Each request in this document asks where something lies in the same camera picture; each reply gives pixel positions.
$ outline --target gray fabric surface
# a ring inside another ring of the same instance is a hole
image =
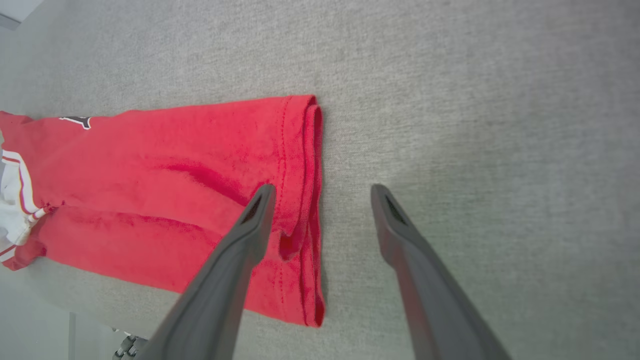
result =
[[[514,358],[637,359],[639,4],[45,0],[0,37],[0,108],[318,96],[326,320],[246,312],[238,359],[411,358],[374,182]],[[175,301],[48,260],[24,271],[55,304],[142,335]]]

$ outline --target white stripe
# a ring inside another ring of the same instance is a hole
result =
[[[18,160],[20,162],[20,178],[22,179],[22,201],[24,202],[24,208],[27,209],[30,213],[35,213],[40,210],[33,203],[33,189],[31,188],[31,176],[29,175],[29,170],[27,170],[27,165],[22,160],[22,156],[15,151],[2,151],[2,156]]]
[[[35,214],[33,214],[33,217],[37,220],[41,217],[43,217],[47,212],[44,211],[44,209],[38,209],[38,211],[35,212]]]
[[[0,263],[11,259],[15,255],[15,247],[0,256]]]

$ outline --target red t-shirt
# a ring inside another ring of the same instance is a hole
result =
[[[17,270],[47,256],[182,292],[270,183],[272,233],[245,308],[322,324],[322,115],[314,96],[38,121],[0,112],[0,129],[4,190],[14,192],[3,194],[0,210],[24,220],[0,220],[8,229],[3,265]],[[13,229],[18,223],[29,230]]]

